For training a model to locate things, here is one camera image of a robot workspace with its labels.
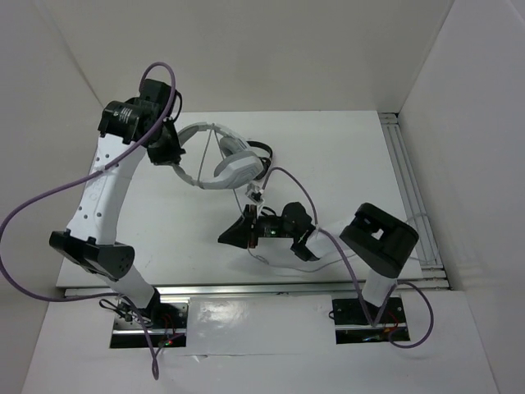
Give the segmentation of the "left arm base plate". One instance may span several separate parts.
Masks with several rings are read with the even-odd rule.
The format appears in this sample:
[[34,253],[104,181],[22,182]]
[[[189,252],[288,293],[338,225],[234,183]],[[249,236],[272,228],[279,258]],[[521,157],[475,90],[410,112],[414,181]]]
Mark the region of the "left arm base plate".
[[[189,300],[175,298],[164,300],[171,306],[169,312],[164,312],[155,322],[144,320],[148,334],[154,348],[162,345],[163,348],[186,347]],[[111,349],[139,349],[147,348],[144,336],[136,314],[131,311],[114,313],[112,335],[109,347]]]

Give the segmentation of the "white gaming headphones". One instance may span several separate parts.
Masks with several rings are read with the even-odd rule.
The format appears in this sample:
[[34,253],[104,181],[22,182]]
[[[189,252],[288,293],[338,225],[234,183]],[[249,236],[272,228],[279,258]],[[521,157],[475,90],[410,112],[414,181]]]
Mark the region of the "white gaming headphones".
[[254,181],[263,172],[263,162],[251,149],[248,141],[230,128],[217,123],[198,122],[184,127],[177,132],[180,146],[183,147],[198,132],[204,131],[221,135],[218,145],[224,158],[215,167],[210,180],[193,178],[181,165],[173,164],[175,173],[182,181],[203,190],[235,190]]

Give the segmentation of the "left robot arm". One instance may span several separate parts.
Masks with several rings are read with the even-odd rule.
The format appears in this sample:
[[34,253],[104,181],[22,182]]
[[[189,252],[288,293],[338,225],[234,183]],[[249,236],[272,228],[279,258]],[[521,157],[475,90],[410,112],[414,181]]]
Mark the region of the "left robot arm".
[[101,176],[84,187],[79,207],[64,231],[54,231],[52,248],[134,304],[132,316],[145,328],[155,326],[167,308],[158,291],[134,267],[135,250],[116,239],[116,227],[130,181],[139,162],[148,157],[158,166],[180,162],[181,148],[172,120],[171,87],[146,79],[139,96],[112,101],[104,109],[91,172]]

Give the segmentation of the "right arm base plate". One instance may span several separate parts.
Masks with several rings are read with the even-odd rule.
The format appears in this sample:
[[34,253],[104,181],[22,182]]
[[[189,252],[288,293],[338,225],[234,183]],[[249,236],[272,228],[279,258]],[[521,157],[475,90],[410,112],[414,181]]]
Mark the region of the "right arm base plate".
[[410,335],[404,305],[400,297],[388,300],[379,323],[371,326],[357,298],[333,299],[328,313],[335,324],[336,344],[359,344],[394,341],[409,342]]

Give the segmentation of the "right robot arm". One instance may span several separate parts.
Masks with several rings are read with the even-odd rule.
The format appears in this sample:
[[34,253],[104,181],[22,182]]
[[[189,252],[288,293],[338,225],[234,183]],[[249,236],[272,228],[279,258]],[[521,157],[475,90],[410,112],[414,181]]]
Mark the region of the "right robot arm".
[[217,241],[250,250],[261,238],[292,240],[291,252],[305,262],[317,262],[333,253],[346,259],[345,252],[352,251],[370,268],[358,302],[359,315],[368,322],[385,314],[386,300],[419,241],[418,233],[408,223],[374,204],[361,204],[349,224],[330,233],[314,224],[300,202],[288,203],[279,215],[247,204]]

